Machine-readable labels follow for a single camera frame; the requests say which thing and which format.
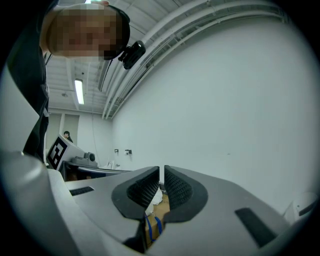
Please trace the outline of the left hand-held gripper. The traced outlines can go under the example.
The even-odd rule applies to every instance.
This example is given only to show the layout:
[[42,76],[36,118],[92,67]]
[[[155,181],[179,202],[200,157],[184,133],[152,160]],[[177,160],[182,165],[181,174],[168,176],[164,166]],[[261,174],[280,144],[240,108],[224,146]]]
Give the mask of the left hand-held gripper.
[[[58,135],[50,150],[47,153],[46,161],[50,169],[59,170],[63,161],[72,162],[84,166],[97,167],[96,157],[94,153],[85,152],[76,146],[73,142],[64,138],[62,135]],[[123,174],[129,173],[130,170],[113,170],[102,168],[89,168],[78,166],[78,171],[90,172],[97,174]]]

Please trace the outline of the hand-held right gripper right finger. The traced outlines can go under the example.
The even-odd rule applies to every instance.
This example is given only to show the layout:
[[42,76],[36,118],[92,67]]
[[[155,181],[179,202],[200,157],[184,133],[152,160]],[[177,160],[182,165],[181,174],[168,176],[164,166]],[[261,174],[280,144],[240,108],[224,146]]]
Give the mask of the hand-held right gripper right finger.
[[151,256],[252,256],[289,224],[241,186],[166,165],[169,212]]

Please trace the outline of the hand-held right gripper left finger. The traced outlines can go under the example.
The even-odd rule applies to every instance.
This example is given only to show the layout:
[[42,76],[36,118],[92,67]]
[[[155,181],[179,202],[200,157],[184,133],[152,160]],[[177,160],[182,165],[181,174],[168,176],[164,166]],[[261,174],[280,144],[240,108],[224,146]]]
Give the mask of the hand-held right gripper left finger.
[[118,243],[139,253],[147,250],[145,211],[160,181],[158,166],[112,176],[66,182],[80,209]]

